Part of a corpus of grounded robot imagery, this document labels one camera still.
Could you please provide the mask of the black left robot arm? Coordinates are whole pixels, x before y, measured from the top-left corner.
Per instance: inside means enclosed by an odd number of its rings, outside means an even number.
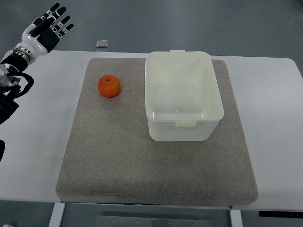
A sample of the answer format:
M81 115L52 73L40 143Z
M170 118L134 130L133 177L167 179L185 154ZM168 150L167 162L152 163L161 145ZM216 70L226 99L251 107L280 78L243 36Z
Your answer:
M37 17L23 32L22 41L12 53L0 62L0 123L8 120L19 108L15 99L25 95L34 79L26 68L38 57L50 53L74 24L64 26L70 16L62 18L66 7L55 3L42 16Z

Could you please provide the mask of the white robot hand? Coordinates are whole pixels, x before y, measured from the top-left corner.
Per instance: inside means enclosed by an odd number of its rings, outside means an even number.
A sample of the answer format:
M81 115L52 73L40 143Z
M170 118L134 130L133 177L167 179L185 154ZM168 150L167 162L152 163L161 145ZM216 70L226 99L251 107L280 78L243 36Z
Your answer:
M55 3L41 18L36 18L33 23L25 29L21 36L22 42L14 47L13 53L23 56L27 62L35 62L39 56L46 55L54 49L60 41L60 38L74 27L74 24L69 24L67 27L61 29L62 26L69 21L70 16L66 16L54 27L49 27L66 11L66 7L60 7L58 9L59 6L60 3Z

